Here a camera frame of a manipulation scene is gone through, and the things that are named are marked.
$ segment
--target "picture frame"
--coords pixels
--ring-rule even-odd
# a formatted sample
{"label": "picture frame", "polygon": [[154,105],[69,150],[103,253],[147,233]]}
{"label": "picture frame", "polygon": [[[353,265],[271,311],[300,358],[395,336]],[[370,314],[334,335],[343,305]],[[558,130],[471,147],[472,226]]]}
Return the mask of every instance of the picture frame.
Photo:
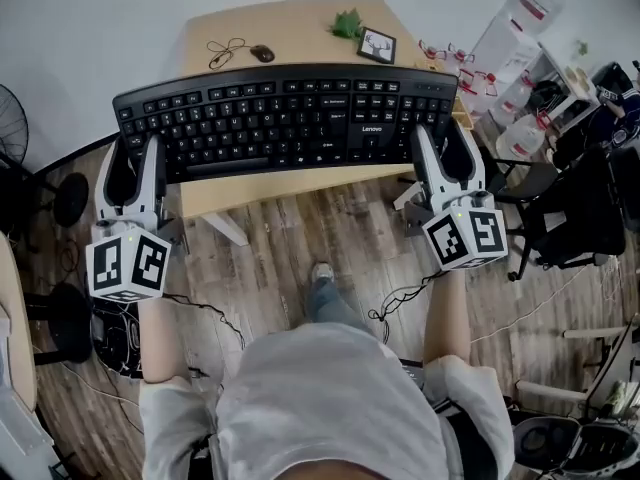
{"label": "picture frame", "polygon": [[357,53],[381,64],[393,64],[396,59],[396,38],[372,28],[362,27]]}

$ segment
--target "black keyboard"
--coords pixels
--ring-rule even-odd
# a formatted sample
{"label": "black keyboard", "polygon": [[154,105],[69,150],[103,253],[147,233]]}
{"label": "black keyboard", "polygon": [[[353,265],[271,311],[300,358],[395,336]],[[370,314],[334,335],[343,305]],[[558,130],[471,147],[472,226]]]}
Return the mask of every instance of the black keyboard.
{"label": "black keyboard", "polygon": [[137,167],[153,134],[167,181],[411,162],[415,123],[444,141],[457,79],[418,69],[292,64],[197,75],[116,96]]}

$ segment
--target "jeans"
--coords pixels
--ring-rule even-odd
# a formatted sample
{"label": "jeans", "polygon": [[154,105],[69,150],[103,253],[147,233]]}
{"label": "jeans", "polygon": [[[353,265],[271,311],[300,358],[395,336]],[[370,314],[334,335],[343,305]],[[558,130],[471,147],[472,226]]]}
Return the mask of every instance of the jeans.
{"label": "jeans", "polygon": [[307,315],[315,323],[336,322],[373,335],[367,324],[343,300],[335,283],[328,277],[319,278],[311,286]]}

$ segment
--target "gray t-shirt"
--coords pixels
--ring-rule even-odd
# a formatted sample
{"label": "gray t-shirt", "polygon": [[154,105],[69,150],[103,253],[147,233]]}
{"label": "gray t-shirt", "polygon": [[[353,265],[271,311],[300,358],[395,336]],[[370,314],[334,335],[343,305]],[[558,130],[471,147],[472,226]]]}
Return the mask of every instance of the gray t-shirt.
{"label": "gray t-shirt", "polygon": [[453,428],[433,409],[449,399],[469,415],[505,478],[513,434],[495,371],[448,356],[424,372],[421,391],[389,348],[342,324],[262,337],[217,406],[182,379],[143,386],[143,476],[186,479],[193,443],[217,427],[228,480],[271,480],[325,459],[393,480],[460,478]]}

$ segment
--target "computer mouse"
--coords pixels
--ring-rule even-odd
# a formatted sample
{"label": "computer mouse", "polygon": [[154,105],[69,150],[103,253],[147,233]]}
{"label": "computer mouse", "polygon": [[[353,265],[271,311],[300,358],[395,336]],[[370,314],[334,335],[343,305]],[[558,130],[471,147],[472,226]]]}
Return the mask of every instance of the computer mouse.
{"label": "computer mouse", "polygon": [[271,49],[263,44],[252,46],[249,51],[251,52],[251,55],[253,55],[260,62],[271,62],[276,58]]}

